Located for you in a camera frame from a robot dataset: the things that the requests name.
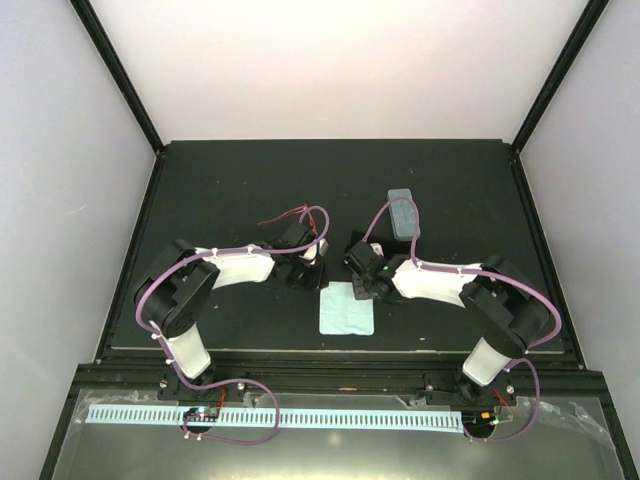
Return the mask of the light blue cloth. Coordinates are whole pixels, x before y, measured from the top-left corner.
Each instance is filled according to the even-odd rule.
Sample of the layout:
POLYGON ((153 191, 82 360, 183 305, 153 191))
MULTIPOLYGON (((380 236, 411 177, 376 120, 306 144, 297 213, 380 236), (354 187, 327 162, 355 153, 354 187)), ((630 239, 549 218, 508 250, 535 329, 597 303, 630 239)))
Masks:
POLYGON ((330 282, 320 291, 319 332, 325 336, 373 335, 373 301, 357 300, 351 283, 330 282))

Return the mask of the green lined glasses case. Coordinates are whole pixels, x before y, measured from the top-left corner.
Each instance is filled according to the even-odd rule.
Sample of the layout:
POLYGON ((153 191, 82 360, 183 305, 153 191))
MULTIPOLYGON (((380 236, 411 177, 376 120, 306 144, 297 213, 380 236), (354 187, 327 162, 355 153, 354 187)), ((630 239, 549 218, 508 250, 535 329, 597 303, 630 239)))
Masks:
POLYGON ((415 233, 420 233, 411 190, 390 189, 387 192, 387 201, 390 203, 389 212, 394 238, 398 241, 410 242, 415 233))

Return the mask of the black glasses case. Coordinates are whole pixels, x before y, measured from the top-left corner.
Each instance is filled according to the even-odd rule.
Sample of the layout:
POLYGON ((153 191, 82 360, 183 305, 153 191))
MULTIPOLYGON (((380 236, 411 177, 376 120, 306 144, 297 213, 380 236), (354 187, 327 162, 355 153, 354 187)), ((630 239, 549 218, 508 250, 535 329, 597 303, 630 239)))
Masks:
MULTIPOLYGON (((353 246, 361 241, 364 236, 365 231, 352 229, 349 240, 344 247, 344 252, 349 251, 353 246)), ((370 234, 367 237, 366 242, 370 245, 376 245, 378 252, 385 258, 392 258, 395 255, 408 256, 410 254, 410 241, 399 241, 395 238, 387 238, 384 236, 370 234)))

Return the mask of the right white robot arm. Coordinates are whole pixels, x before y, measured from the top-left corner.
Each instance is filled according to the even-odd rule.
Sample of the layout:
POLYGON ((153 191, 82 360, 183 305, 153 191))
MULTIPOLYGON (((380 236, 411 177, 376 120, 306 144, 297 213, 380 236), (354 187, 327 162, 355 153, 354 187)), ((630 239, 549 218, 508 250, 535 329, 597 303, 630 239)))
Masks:
POLYGON ((409 255, 387 258, 379 247, 356 242, 343 263, 351 271, 354 293, 363 299, 399 303, 426 299, 465 309, 480 337, 454 379, 457 396, 476 403, 491 390, 498 374, 528 351, 558 333, 562 319, 554 305, 506 259, 452 265, 409 255))

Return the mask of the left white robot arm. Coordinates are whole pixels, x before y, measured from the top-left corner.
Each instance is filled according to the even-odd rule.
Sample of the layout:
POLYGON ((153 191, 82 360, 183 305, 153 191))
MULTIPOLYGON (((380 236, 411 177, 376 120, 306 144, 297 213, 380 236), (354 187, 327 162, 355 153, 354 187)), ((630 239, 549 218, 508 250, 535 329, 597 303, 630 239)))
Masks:
POLYGON ((320 290, 327 233, 295 222, 272 242, 204 249, 177 240, 156 259, 134 288, 134 317, 161 346, 184 392, 202 399, 214 388, 211 356, 197 327, 210 294, 248 283, 320 290))

